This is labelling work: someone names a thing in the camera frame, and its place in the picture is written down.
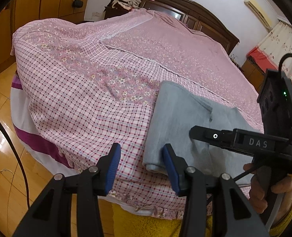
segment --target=tile floor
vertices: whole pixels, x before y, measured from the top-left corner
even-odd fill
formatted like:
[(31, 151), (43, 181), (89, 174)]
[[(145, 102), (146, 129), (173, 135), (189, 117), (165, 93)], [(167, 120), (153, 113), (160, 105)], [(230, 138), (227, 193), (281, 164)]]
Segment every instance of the tile floor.
[[(52, 174), (24, 150), (19, 142), (11, 120), (10, 88), (16, 63), (0, 74), (0, 122), (9, 134), (18, 154), (20, 155), (29, 184), (30, 204), (52, 178)], [(71, 230), (76, 233), (76, 197), (73, 197)], [(111, 203), (100, 201), (101, 221), (105, 237), (114, 236), (113, 212)], [(12, 236), (16, 226), (27, 211), (26, 190), (23, 175), (15, 156), (0, 132), (0, 231), (5, 236)]]

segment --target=dark wooden headboard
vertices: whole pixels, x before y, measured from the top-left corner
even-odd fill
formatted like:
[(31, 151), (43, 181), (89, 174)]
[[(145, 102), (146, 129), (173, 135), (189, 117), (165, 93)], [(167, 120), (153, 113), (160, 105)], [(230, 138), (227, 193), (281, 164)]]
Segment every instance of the dark wooden headboard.
[(222, 22), (202, 5), (191, 0), (141, 0), (140, 7), (163, 11), (185, 23), (190, 29), (199, 30), (219, 42), (230, 54), (239, 39)]

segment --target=red cloth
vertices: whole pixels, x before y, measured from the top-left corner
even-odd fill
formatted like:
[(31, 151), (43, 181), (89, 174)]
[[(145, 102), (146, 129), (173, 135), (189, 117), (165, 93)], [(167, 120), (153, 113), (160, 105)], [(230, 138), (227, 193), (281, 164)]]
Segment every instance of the red cloth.
[(266, 53), (261, 51), (258, 46), (251, 50), (247, 56), (252, 56), (256, 64), (263, 72), (266, 72), (266, 69), (278, 69), (278, 66), (269, 58)]

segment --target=hand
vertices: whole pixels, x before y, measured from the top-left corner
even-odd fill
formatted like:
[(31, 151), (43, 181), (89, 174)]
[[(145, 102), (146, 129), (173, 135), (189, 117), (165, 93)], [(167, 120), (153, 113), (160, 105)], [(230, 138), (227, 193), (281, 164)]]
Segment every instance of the hand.
[[(246, 171), (250, 169), (253, 164), (246, 164), (243, 166), (243, 169)], [(249, 191), (249, 202), (253, 206), (254, 210), (261, 214), (267, 208), (267, 201), (265, 198), (265, 191), (260, 186), (260, 183), (257, 180), (256, 172), (253, 172), (254, 176), (251, 178), (250, 185), (251, 189)], [(285, 193), (281, 206), (279, 208), (277, 217), (274, 220), (274, 224), (280, 221), (290, 210), (292, 204), (292, 178), (287, 176), (274, 186), (271, 187), (273, 193)]]

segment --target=pile of clothes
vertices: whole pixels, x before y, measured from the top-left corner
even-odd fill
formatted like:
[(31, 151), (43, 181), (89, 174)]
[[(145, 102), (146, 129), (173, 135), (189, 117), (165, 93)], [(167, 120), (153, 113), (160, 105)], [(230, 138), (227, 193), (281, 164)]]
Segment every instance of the pile of clothes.
[(141, 2), (141, 0), (111, 0), (108, 7), (130, 11), (134, 8), (139, 8)]

